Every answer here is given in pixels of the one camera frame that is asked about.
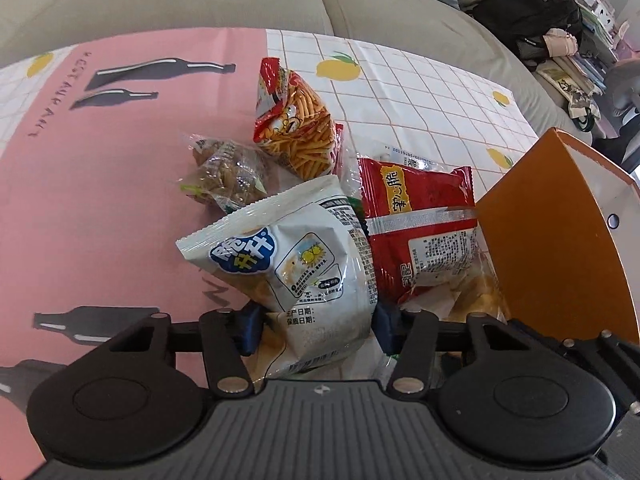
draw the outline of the black backpack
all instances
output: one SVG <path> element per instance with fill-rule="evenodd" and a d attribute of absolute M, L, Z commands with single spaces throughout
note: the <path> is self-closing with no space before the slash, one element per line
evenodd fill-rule
<path fill-rule="evenodd" d="M 574 0 L 483 0 L 473 17 L 530 70 L 549 58 L 544 36 L 562 28 L 582 41 L 582 13 Z"/>

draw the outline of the sofa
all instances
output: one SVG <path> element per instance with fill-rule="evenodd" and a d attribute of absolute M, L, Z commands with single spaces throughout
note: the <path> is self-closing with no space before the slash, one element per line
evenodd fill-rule
<path fill-rule="evenodd" d="M 0 66 L 82 41 L 181 27 L 280 28 L 399 48 L 511 89 L 539 136 L 558 126 L 591 143 L 506 47 L 436 0 L 0 0 Z"/>

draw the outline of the red snack bag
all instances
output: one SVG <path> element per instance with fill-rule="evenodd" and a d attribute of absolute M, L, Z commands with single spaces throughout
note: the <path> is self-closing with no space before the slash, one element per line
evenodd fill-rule
<path fill-rule="evenodd" d="M 478 252 L 471 168 L 421 171 L 358 160 L 378 291 L 402 303 L 446 283 Z"/>

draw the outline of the cardboard box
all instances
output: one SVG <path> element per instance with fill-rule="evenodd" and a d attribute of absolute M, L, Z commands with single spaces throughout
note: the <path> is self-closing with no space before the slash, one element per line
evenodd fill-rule
<path fill-rule="evenodd" d="M 477 204 L 511 316 L 558 339 L 640 342 L 640 190 L 550 129 Z"/>

